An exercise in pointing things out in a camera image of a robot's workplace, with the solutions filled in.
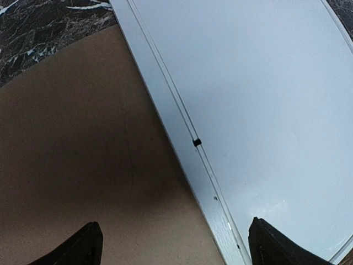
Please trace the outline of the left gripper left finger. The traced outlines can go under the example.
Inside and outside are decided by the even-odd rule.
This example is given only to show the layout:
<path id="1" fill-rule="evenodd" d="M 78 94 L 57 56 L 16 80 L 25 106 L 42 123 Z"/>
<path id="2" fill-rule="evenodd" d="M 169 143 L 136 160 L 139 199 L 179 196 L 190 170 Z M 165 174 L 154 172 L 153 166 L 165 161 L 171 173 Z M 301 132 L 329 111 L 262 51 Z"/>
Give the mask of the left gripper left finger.
<path id="1" fill-rule="evenodd" d="M 101 264 L 103 233 L 97 222 L 88 222 L 66 241 L 30 265 Z"/>

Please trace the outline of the brown cardboard backing board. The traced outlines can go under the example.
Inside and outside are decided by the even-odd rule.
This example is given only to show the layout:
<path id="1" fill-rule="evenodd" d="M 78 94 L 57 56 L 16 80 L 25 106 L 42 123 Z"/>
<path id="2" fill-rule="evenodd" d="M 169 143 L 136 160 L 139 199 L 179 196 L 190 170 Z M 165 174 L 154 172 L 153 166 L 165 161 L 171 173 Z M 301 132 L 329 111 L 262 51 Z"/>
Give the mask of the brown cardboard backing board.
<path id="1" fill-rule="evenodd" d="M 102 264 L 222 264 L 119 26 L 1 88 L 1 263 L 87 222 Z"/>

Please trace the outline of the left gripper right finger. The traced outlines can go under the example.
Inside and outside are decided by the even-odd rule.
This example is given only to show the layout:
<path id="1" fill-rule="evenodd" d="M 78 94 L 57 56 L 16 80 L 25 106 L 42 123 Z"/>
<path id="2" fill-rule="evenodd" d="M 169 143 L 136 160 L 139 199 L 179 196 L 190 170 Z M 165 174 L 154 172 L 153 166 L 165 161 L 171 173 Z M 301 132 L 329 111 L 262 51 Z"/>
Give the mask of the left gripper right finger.
<path id="1" fill-rule="evenodd" d="M 249 228 L 248 242 L 252 264 L 328 264 L 257 217 Z"/>

